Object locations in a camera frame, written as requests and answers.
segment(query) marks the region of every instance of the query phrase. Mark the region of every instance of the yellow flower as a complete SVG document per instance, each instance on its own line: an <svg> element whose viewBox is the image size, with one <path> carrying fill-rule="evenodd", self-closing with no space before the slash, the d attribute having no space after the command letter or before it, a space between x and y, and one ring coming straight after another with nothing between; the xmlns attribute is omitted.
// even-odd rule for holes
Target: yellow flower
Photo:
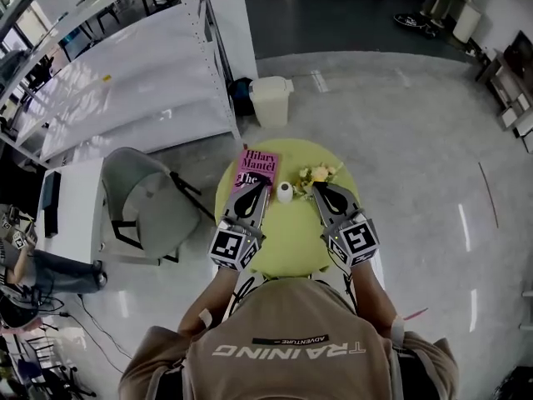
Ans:
<svg viewBox="0 0 533 400"><path fill-rule="evenodd" d="M330 176L330 174L323 166L314 167L311 170L311 177L315 182L323 183L324 181L326 181L328 176Z"/></svg>

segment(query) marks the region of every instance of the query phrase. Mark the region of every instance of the beige t-shirt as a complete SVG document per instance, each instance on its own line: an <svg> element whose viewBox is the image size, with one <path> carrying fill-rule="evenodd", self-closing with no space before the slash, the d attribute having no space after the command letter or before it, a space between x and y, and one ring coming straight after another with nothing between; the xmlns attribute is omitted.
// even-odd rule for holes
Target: beige t-shirt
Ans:
<svg viewBox="0 0 533 400"><path fill-rule="evenodd" d="M413 341L427 358L436 398L453 398L457 371L447 344L410 335L400 347ZM400 372L395 354L391 341L356 316L334 290L305 278L284 279L250 293L224 323L190 345L175 332L153 327L119 392L123 400L385 400L399 398L401 391L404 368ZM171 381L171 397L159 389L169 368L174 370L164 378L166 390Z"/></svg>

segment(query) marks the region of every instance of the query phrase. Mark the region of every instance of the round yellow table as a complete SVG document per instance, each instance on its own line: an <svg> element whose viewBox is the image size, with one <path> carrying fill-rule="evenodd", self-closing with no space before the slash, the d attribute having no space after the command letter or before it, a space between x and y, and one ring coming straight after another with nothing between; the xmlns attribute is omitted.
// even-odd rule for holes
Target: round yellow table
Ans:
<svg viewBox="0 0 533 400"><path fill-rule="evenodd" d="M276 200L276 187L283 181L294 184L300 169L305 166L325 163L339 167L341 161L324 147L301 139L272 139L250 149L274 152L280 158L274 188L262 221L261 230L266 239L250 262L250 269L273 278L306 276L327 268L331 259L326 244L320 238L323 228L315 201L294 197L288 204L280 203ZM237 160L226 169L218 184L217 221L230 196L236 170ZM356 183L344 166L337 173L335 184L348 188L359 201Z"/></svg>

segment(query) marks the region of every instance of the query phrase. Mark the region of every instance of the white trash bin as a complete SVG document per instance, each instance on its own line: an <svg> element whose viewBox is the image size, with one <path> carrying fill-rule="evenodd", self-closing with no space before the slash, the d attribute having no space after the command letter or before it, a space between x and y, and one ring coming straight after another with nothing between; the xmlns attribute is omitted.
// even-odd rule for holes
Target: white trash bin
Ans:
<svg viewBox="0 0 533 400"><path fill-rule="evenodd" d="M453 30L453 35L456 39L463 43L468 43L471 35L476 30L477 24L481 19L481 12L474 7L472 3L466 2L461 11L459 19L457 19L456 27Z"/></svg>
<svg viewBox="0 0 533 400"><path fill-rule="evenodd" d="M286 125L291 92L294 92L292 80L279 76L259 78L250 83L250 99L262 128Z"/></svg>

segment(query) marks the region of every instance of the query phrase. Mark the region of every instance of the metal shelving unit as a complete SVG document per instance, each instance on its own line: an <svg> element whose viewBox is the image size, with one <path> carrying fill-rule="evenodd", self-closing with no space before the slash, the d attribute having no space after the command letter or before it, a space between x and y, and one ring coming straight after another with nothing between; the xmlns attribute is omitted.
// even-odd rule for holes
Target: metal shelving unit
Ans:
<svg viewBox="0 0 533 400"><path fill-rule="evenodd" d="M53 44L114 1L85 2L59 22L0 103ZM64 153L79 162L119 147L152 152L220 133L242 143L226 91L231 71L218 37L209 0L179 0L71 62L34 94L20 115L17 140L0 139L45 167ZM29 152L25 144L42 135L43 126L49 127L42 149Z"/></svg>

